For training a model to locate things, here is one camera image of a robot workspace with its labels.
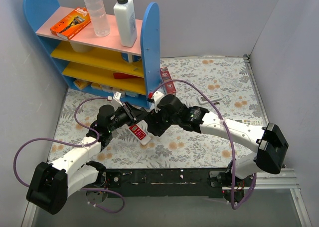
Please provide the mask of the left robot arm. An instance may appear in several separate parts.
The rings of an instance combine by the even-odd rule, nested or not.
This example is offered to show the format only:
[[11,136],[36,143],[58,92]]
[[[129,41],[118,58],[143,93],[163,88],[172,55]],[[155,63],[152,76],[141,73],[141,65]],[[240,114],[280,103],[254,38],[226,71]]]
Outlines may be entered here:
[[110,143],[113,131],[124,125],[133,126],[147,114],[145,108],[136,108],[127,102],[118,108],[111,105],[100,107],[96,121],[79,147],[51,163],[37,165],[26,199],[54,215],[76,191],[84,187],[106,188],[111,181],[106,167],[91,158]]

